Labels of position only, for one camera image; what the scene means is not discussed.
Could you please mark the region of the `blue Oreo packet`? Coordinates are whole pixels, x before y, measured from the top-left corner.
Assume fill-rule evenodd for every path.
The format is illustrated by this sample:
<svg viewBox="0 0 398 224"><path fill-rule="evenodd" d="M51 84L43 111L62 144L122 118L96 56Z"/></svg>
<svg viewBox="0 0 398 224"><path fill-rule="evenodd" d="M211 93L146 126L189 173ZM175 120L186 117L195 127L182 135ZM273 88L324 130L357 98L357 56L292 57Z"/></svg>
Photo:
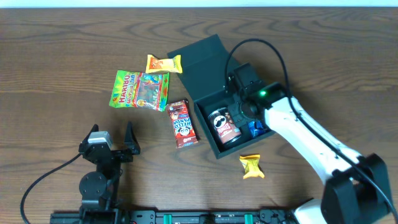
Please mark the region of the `blue Oreo packet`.
<svg viewBox="0 0 398 224"><path fill-rule="evenodd" d="M253 139L268 132L268 129L265 128L259 120L248 123L248 128Z"/></svg>

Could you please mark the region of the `red Hello Panda box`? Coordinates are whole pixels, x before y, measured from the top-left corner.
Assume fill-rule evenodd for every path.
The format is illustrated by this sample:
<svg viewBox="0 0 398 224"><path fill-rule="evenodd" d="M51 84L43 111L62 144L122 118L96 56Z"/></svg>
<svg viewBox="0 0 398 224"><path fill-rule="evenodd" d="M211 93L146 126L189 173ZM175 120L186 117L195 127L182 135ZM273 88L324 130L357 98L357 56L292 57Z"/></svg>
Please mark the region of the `red Hello Panda box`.
<svg viewBox="0 0 398 224"><path fill-rule="evenodd" d="M177 148L198 143L189 115L188 101L180 100L170 103L165 109L172 122Z"/></svg>

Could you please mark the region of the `dark green gift box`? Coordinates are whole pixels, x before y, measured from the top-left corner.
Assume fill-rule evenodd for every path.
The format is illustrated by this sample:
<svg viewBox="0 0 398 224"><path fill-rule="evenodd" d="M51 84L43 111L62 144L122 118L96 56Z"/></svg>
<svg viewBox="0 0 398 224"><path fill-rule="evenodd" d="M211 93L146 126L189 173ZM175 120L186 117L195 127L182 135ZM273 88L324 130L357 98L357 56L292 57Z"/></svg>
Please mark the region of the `dark green gift box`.
<svg viewBox="0 0 398 224"><path fill-rule="evenodd" d="M240 128L241 137L232 143L223 144L218 137L208 116L219 108L233 104L234 99L224 91L224 67L229 52L217 34L167 53L169 58L176 55L182 56L183 72L178 77L192 98L193 110L217 159L274 134L268 129L253 139L248 126L244 125Z"/></svg>

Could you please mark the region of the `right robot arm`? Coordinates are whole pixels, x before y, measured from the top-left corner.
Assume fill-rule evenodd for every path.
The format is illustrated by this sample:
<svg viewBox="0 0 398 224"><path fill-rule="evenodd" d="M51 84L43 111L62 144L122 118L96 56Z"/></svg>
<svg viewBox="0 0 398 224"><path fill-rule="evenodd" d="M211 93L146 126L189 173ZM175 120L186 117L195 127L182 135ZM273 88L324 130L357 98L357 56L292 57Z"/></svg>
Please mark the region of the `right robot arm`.
<svg viewBox="0 0 398 224"><path fill-rule="evenodd" d="M294 210L298 223L374 223L394 208L386 163L367 157L320 126L280 83L229 83L235 124L260 121L288 141L313 167L324 185L323 197Z"/></svg>

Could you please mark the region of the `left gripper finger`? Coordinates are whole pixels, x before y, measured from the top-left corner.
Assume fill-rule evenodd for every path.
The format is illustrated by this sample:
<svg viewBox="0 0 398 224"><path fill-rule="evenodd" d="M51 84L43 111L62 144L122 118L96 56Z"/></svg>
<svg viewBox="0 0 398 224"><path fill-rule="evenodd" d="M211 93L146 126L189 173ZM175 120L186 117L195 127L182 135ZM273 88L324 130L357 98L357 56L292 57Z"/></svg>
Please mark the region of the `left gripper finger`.
<svg viewBox="0 0 398 224"><path fill-rule="evenodd" d="M141 153L141 147L139 146L137 139L133 133L132 123L130 121L127 122L124 145L127 147L132 155L138 155Z"/></svg>
<svg viewBox="0 0 398 224"><path fill-rule="evenodd" d="M97 132L98 131L98 125L94 124L93 127L90 129L89 133L86 135L86 137L82 140L82 144L87 144L88 143L88 139L91 135L92 132Z"/></svg>

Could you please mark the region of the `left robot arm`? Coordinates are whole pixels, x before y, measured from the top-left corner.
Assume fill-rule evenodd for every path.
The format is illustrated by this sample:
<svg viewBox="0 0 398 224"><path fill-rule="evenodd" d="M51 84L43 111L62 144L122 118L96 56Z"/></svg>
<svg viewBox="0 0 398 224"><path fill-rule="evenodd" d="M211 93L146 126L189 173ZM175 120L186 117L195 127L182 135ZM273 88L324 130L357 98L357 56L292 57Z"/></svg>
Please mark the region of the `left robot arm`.
<svg viewBox="0 0 398 224"><path fill-rule="evenodd" d="M79 184L82 208L86 210L110 211L117 207L121 164L132 162L133 156L141 152L131 122L127 123L124 137L126 148L112 150L112 145L110 134L100 131L98 125L92 127L79 145L78 152L96 166L96 170L87 173Z"/></svg>

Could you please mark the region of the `Pringles can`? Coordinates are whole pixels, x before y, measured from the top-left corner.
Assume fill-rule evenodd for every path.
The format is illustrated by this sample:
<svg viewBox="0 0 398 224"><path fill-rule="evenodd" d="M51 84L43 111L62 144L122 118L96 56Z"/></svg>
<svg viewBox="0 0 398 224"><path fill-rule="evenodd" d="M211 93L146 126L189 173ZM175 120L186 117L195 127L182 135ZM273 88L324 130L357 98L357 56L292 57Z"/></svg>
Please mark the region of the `Pringles can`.
<svg viewBox="0 0 398 224"><path fill-rule="evenodd" d="M229 144L241 137L241 131L233 122L227 107L214 110L208 120L223 144Z"/></svg>

